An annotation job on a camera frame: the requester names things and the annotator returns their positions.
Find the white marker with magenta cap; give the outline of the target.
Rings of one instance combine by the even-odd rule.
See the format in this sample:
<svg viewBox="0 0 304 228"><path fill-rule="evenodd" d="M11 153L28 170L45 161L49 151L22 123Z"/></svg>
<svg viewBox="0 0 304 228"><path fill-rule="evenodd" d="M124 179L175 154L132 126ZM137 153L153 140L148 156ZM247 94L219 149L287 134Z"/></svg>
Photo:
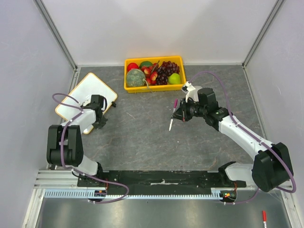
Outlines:
<svg viewBox="0 0 304 228"><path fill-rule="evenodd" d="M174 114L175 111L176 111L177 104L178 104L178 99L175 99L174 105L173 105L173 112L172 112L172 116L171 116L171 119L170 119L169 132L171 131L171 128L172 128L173 114Z"/></svg>

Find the yellow framed whiteboard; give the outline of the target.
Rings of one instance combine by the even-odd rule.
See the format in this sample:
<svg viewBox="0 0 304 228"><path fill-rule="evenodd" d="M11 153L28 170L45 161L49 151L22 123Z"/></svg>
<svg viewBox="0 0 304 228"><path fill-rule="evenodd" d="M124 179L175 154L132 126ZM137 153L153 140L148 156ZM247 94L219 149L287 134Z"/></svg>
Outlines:
<svg viewBox="0 0 304 228"><path fill-rule="evenodd" d="M58 104L55 112L64 120L69 121L72 117L80 113L79 109L72 108L71 106L81 107L89 104L92 95L101 95L107 100L105 103L107 107L102 108L104 114L109 107L112 106L112 102L115 102L118 97L117 93L95 74L88 73L69 93L69 96L65 96L61 103Z"/></svg>

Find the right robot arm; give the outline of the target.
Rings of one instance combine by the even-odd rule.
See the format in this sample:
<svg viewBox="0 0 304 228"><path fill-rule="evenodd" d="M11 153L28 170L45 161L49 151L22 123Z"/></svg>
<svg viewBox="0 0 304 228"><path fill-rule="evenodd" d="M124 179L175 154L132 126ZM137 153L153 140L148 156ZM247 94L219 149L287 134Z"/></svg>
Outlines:
<svg viewBox="0 0 304 228"><path fill-rule="evenodd" d="M274 144L244 126L228 109L220 107L211 88L182 87L185 98L174 104L171 119L187 122L193 117L202 117L205 123L226 135L238 144L253 160L252 164L230 162L218 174L218 183L223 187L234 181L254 184L260 190L269 192L290 181L295 187L294 173L288 148L283 143Z"/></svg>

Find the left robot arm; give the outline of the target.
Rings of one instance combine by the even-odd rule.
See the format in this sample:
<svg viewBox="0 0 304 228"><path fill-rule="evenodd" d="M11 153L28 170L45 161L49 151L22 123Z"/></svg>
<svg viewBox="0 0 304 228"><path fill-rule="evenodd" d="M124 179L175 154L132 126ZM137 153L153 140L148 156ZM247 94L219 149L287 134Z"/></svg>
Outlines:
<svg viewBox="0 0 304 228"><path fill-rule="evenodd" d="M108 107L107 99L102 95L91 95L90 102L83 105L72 96L66 95L76 103L72 105L58 101L56 95L58 94L52 95L55 102L74 108L78 113L60 125L49 127L47 162L50 165L71 169L72 172L79 174L79 178L87 177L90 184L99 187L105 182L103 168L100 163L85 156L82 133L90 125L97 129L105 126L107 119L103 112Z"/></svg>

